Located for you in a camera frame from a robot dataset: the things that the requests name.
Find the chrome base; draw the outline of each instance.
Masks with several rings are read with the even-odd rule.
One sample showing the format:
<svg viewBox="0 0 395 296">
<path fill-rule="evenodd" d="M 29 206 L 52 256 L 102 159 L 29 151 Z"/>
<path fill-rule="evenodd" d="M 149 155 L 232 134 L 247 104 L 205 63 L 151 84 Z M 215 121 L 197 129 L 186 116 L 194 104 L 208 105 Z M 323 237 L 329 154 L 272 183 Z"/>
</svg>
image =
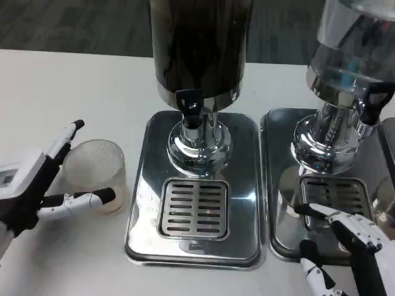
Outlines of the chrome base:
<svg viewBox="0 0 395 296">
<path fill-rule="evenodd" d="M 356 140 L 349 139 L 338 147 L 318 142 L 311 132 L 314 121 L 315 115 L 309 115 L 295 128 L 291 152 L 297 162 L 310 171 L 324 174 L 338 174 L 350 169 L 357 153 L 358 146 L 353 145 Z M 355 132 L 348 136 L 357 137 Z"/>
<path fill-rule="evenodd" d="M 275 109 L 261 120 L 262 167 L 266 175 L 264 194 L 267 195 L 270 246 L 279 258 L 298 261 L 300 241 L 313 239 L 326 264 L 346 265 L 349 254 L 339 245 L 335 236 L 325 228 L 309 230 L 304 217 L 293 210 L 296 204 L 303 202 L 303 177 L 327 176 L 300 166 L 291 152 L 295 127 L 303 118 L 315 112 L 309 109 Z M 383 194 L 395 194 L 393 187 L 389 186 L 391 178 L 378 133 L 373 133 L 361 143 L 351 169 L 331 178 L 358 179 L 365 184 L 373 212 Z"/>
<path fill-rule="evenodd" d="M 264 219 L 260 215 L 263 200 L 257 127 L 250 118 L 237 113 L 219 113 L 218 119 L 228 128 L 233 141 L 233 153 L 224 169 L 199 177 L 182 173 L 174 167 L 168 156 L 168 136 L 173 127 L 181 121 L 181 113 L 159 112 L 148 122 L 133 194 L 135 201 L 133 212 L 138 208 L 139 217 L 136 221 L 130 220 L 125 241 L 126 253 L 135 263 L 246 269 L 262 262 L 265 249 L 262 248 L 261 241 L 264 235 L 260 231 L 263 231 L 264 227 L 259 226 L 264 225 Z M 189 228 L 189 231 L 167 229 L 173 226 L 164 224 L 163 217 L 172 215 L 169 202 L 177 200 L 171 200 L 172 196 L 170 201 L 163 202 L 163 199 L 168 194 L 165 188 L 173 180 L 178 182 L 178 186 L 182 180 L 194 181 L 194 184 L 199 183 L 200 188 L 212 185 L 206 181 L 220 181 L 226 184 L 228 203 L 223 203 L 225 201 L 220 199 L 219 205 L 228 204 L 227 212 L 221 207 L 219 210 L 199 208 L 203 203 L 209 204 L 206 204 L 206 200 L 196 201 L 202 198 L 199 194 L 204 193 L 203 190 L 196 191 L 192 194 L 192 201 L 188 201 L 188 198 L 182 204 L 184 206 L 182 212 L 191 213 L 185 215 L 191 218 L 182 218 L 189 220 L 190 227 L 180 226 L 179 221 L 166 221 L 177 222 L 176 227 Z M 226 214 L 227 224 L 220 224 L 223 225 L 221 227 L 210 226 L 212 229 L 219 230 L 220 237 L 210 237 L 207 233 L 201 238 L 196 235 L 194 225 L 202 219 L 195 219 L 193 215 L 199 216 L 202 211 L 206 214 L 218 211 L 220 217 Z M 213 221 L 214 217 L 205 217 L 205 219 Z"/>
<path fill-rule="evenodd" d="M 157 87 L 159 96 L 162 98 L 165 103 L 174 109 L 178 109 L 177 100 L 175 98 L 175 93 L 168 91 L 165 89 L 161 83 L 157 81 Z M 204 113 L 212 113 L 218 112 L 226 107 L 230 106 L 239 98 L 241 88 L 242 88 L 243 80 L 241 80 L 234 88 L 230 89 L 227 92 L 219 94 L 215 97 L 207 97 L 204 99 L 203 112 Z"/>
<path fill-rule="evenodd" d="M 225 168 L 231 155 L 231 137 L 225 125 L 215 123 L 215 142 L 209 146 L 191 147 L 185 143 L 181 131 L 182 121 L 176 124 L 168 137 L 167 151 L 178 170 L 197 176 L 209 176 Z"/>
</svg>

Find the stainless steel base plate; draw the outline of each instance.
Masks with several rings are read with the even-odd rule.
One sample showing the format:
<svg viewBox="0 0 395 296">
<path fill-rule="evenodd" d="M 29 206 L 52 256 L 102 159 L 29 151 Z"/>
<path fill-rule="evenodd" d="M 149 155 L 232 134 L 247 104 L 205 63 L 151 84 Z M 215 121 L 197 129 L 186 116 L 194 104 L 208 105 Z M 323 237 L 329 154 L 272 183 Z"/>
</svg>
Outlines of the stainless steel base plate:
<svg viewBox="0 0 395 296">
<path fill-rule="evenodd" d="M 299 261 L 300 241 L 312 239 L 316 241 L 326 264 L 347 265 L 349 254 L 339 246 L 332 232 L 322 228 L 322 225 L 313 225 L 293 210 L 296 204 L 303 202 L 303 185 L 305 201 L 322 201 L 322 197 L 313 198 L 310 193 L 306 194 L 306 182 L 311 179 L 304 178 L 324 176 L 301 167 L 291 153 L 291 141 L 297 123 L 315 112 L 311 109 L 275 109 L 261 120 L 262 168 L 267 176 L 264 178 L 264 188 L 267 194 L 270 247 L 279 258 Z M 391 178 L 377 133 L 362 143 L 350 170 L 331 177 L 335 177 L 336 182 L 349 182 L 351 178 L 359 188 L 359 194 L 363 191 L 361 186 L 366 188 L 368 198 L 359 195 L 361 199 L 355 201 L 365 214 L 368 207 L 364 200 L 368 200 L 369 206 L 374 207 L 381 195 L 395 194 L 393 187 L 386 185 L 391 183 Z M 310 224 L 310 228 L 306 227 L 306 222 Z"/>
<path fill-rule="evenodd" d="M 365 185 L 354 178 L 304 176 L 301 178 L 304 203 L 326 205 L 350 214 L 360 214 L 372 220 L 372 208 Z M 310 230 L 321 231 L 329 224 L 318 219 L 305 217 Z"/>
<path fill-rule="evenodd" d="M 219 113 L 218 119 L 231 135 L 231 157 L 224 169 L 198 178 L 177 170 L 168 157 L 168 137 L 181 121 L 181 113 L 159 112 L 148 122 L 133 193 L 133 212 L 138 208 L 139 217 L 130 220 L 125 241 L 126 253 L 135 263 L 245 269 L 262 262 L 258 130 L 245 115 Z M 176 188 L 185 192 L 193 188 L 194 192 L 174 193 L 174 185 L 193 185 Z M 172 215 L 179 210 L 191 215 Z M 169 221 L 177 219 L 190 223 Z"/>
<path fill-rule="evenodd" d="M 159 232 L 165 237 L 219 240 L 228 232 L 228 186 L 222 181 L 170 179 Z"/>
</svg>

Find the clear plastic cup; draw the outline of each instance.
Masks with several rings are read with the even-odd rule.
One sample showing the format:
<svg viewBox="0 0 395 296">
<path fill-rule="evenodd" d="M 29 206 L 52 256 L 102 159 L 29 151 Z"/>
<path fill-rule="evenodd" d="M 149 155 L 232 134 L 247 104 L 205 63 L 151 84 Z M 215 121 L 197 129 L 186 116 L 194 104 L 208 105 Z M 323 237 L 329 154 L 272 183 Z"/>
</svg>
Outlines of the clear plastic cup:
<svg viewBox="0 0 395 296">
<path fill-rule="evenodd" d="M 115 191 L 115 199 L 96 209 L 99 214 L 117 213 L 129 198 L 125 158 L 114 142 L 95 139 L 83 142 L 66 157 L 63 172 L 73 192 L 90 192 L 105 187 Z"/>
</svg>

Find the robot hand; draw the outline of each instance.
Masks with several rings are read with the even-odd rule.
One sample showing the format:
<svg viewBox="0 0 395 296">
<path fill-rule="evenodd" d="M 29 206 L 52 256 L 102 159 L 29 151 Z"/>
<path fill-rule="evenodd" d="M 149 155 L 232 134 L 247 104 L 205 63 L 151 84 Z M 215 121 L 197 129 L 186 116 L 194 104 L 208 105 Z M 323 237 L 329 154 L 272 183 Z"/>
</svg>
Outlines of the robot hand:
<svg viewBox="0 0 395 296">
<path fill-rule="evenodd" d="M 70 152 L 71 141 L 83 126 L 83 120 L 72 122 L 62 129 L 47 151 L 33 149 L 20 163 L 0 166 L 0 259 L 13 238 L 34 228 L 39 219 L 72 216 L 115 198 L 111 188 L 45 196 Z"/>
<path fill-rule="evenodd" d="M 295 212 L 330 224 L 337 239 L 350 251 L 350 265 L 360 296 L 395 295 L 395 241 L 391 241 L 374 222 L 361 215 L 351 215 L 315 203 L 297 206 Z M 340 290 L 332 289 L 335 283 L 322 272 L 314 242 L 302 241 L 301 255 L 314 295 L 342 295 Z"/>
</svg>

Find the robotic finger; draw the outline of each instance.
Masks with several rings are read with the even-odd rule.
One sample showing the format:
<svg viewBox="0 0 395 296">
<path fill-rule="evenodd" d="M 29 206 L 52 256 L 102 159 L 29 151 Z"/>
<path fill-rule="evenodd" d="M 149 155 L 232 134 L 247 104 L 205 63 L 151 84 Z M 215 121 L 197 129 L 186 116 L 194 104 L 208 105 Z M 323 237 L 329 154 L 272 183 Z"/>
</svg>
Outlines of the robotic finger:
<svg viewBox="0 0 395 296">
<path fill-rule="evenodd" d="M 93 192 L 74 193 L 74 195 L 51 195 L 44 197 L 37 216 L 40 220 L 62 219 L 100 207 L 114 199 L 115 192 L 109 187 Z"/>
<path fill-rule="evenodd" d="M 301 251 L 301 265 L 306 275 L 307 284 L 313 295 L 347 296 L 342 290 L 335 289 L 336 283 L 322 268 L 322 259 L 317 245 L 312 240 L 302 240 L 299 245 Z"/>
</svg>

